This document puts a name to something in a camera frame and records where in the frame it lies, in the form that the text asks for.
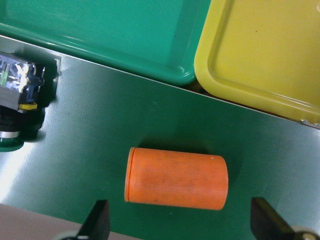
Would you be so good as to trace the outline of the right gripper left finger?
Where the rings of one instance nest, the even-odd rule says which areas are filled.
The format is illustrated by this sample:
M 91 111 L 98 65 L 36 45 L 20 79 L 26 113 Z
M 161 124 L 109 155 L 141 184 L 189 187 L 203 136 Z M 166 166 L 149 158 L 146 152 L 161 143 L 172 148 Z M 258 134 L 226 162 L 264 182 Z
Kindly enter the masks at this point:
M 97 200 L 80 230 L 76 240 L 107 240 L 110 235 L 110 213 L 107 200 Z

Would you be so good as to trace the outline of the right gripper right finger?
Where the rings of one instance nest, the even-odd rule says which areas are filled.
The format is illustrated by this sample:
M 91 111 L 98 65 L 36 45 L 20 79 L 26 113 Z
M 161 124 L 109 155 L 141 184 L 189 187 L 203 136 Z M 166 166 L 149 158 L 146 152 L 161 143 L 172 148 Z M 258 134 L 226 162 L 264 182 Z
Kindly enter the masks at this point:
M 250 229 L 257 240 L 318 240 L 320 235 L 307 228 L 291 227 L 263 198 L 250 202 Z

